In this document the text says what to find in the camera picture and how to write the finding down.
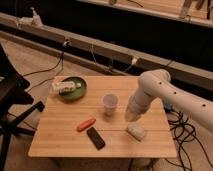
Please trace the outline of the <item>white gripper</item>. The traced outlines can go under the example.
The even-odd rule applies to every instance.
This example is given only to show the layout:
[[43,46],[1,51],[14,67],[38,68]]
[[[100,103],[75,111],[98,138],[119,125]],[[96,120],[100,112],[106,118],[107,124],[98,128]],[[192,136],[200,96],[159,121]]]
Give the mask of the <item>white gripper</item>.
[[140,113],[133,112],[131,109],[127,108],[125,111],[125,120],[127,122],[135,122],[141,117]]

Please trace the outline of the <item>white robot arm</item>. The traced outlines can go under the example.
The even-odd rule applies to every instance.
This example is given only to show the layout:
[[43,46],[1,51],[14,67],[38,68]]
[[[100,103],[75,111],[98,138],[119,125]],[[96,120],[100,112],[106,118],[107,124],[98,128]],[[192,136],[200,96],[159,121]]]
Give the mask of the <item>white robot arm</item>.
[[143,72],[138,78],[138,88],[129,98],[125,120],[138,120],[149,110],[152,101],[160,98],[213,133],[213,102],[181,90],[170,81],[171,76],[165,69]]

